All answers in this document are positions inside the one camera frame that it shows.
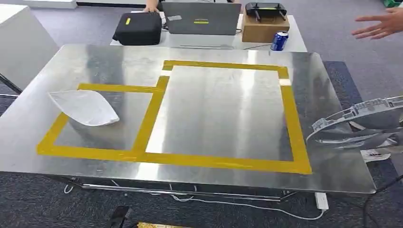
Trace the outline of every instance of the cardboard box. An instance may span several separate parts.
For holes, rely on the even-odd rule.
[[[242,20],[242,42],[271,43],[276,32],[288,30],[288,19],[262,18],[262,21],[258,22],[255,17],[245,13]]]

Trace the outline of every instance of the white table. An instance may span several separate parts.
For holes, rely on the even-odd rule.
[[[163,23],[165,15],[160,12]],[[307,52],[307,47],[299,32],[298,25],[292,15],[287,16],[290,23],[289,39],[284,48],[284,51]],[[242,26],[243,14],[238,18],[238,29]],[[242,42],[242,34],[235,36],[222,35],[188,35],[188,34],[170,34],[168,31],[162,31],[161,42],[159,47],[174,47],[174,48],[208,48],[208,49],[255,49],[255,50],[270,50],[269,43],[247,43]],[[118,41],[113,40],[110,45],[121,45]]]
[[[0,74],[20,89],[59,50],[28,6],[0,4]]]

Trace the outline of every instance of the power strip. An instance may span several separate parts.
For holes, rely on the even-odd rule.
[[[321,210],[329,210],[326,193],[315,192],[316,206]]]

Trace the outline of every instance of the white cable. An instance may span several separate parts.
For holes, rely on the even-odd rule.
[[[303,219],[303,220],[317,220],[317,219],[320,219],[323,216],[323,214],[325,213],[325,211],[326,211],[326,210],[322,210],[320,215],[318,215],[318,216],[316,216],[314,218],[305,218],[305,217],[294,215],[294,214],[291,214],[291,213],[289,213],[289,212],[287,212],[285,210],[281,210],[281,209],[277,209],[277,208],[263,208],[263,207],[258,207],[258,206],[245,204],[245,203],[230,203],[230,202],[221,202],[221,201],[207,201],[207,200],[202,200],[202,199],[194,199],[193,196],[190,197],[190,198],[187,198],[187,199],[180,199],[175,195],[171,195],[171,196],[173,197],[174,200],[179,201],[179,202],[187,202],[187,201],[193,200],[193,201],[199,201],[199,202],[203,202],[203,203],[221,203],[221,204],[229,204],[229,205],[237,205],[237,206],[246,206],[246,207],[263,209],[263,210],[274,210],[274,211],[283,212],[284,214],[287,214],[287,215],[295,217],[295,218]]]
[[[111,180],[113,184],[115,184],[116,186],[120,187],[114,180]]]
[[[70,190],[68,190],[68,191],[67,191],[67,187],[68,187],[68,184],[66,184],[66,186],[64,187],[64,190],[63,190],[63,192],[64,192],[65,194],[69,194],[69,193],[73,190],[74,185],[72,185],[71,188],[70,188]]]

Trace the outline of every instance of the laptop lid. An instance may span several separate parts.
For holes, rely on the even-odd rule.
[[[170,33],[235,35],[241,4],[162,2]]]

